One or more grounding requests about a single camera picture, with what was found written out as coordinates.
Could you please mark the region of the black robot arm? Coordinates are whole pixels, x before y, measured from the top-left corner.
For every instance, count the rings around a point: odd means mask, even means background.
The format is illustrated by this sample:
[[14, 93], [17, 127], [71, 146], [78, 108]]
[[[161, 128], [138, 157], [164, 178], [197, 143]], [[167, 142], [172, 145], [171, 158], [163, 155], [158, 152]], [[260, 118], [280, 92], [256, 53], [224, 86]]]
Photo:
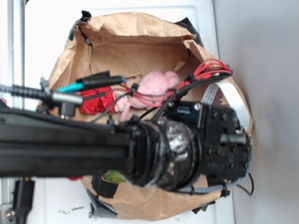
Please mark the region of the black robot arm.
[[122, 173], [136, 186], [204, 194], [230, 188], [253, 162], [251, 138], [229, 107], [180, 101], [159, 119], [101, 125], [30, 111], [0, 110], [2, 177]]

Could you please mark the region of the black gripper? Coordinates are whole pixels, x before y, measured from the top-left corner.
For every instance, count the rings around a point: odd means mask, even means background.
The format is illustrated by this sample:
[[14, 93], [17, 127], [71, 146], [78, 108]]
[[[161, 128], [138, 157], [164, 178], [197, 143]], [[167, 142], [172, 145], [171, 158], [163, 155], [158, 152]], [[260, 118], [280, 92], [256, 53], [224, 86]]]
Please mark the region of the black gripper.
[[253, 158], [251, 138], [232, 108], [179, 101], [167, 108], [165, 116], [192, 130], [199, 151], [197, 169], [209, 184], [247, 175]]

